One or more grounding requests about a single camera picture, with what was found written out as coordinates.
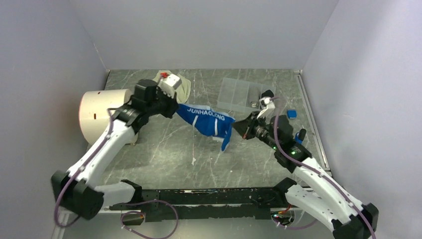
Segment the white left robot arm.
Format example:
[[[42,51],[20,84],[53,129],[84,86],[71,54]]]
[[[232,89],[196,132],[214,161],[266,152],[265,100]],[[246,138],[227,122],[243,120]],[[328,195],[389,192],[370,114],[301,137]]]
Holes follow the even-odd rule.
[[[172,118],[179,106],[176,91],[181,84],[182,80],[174,74],[157,82],[140,80],[127,102],[107,109],[109,122],[99,139],[68,170],[58,170],[51,177],[57,226],[64,227],[59,222],[60,207],[90,220],[104,207],[124,203],[129,209],[137,209],[142,204],[141,186],[129,180],[100,186],[99,178],[151,116]]]

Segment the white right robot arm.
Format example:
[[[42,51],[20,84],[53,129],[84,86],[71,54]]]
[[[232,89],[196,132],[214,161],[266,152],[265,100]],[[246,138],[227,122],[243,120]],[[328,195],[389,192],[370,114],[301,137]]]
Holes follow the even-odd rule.
[[[374,239],[379,210],[365,205],[342,188],[294,136],[286,115],[269,123],[252,112],[232,124],[246,140],[257,138],[274,150],[277,162],[313,189],[307,192],[295,180],[285,178],[274,189],[274,202],[301,208],[325,225],[336,239]]]

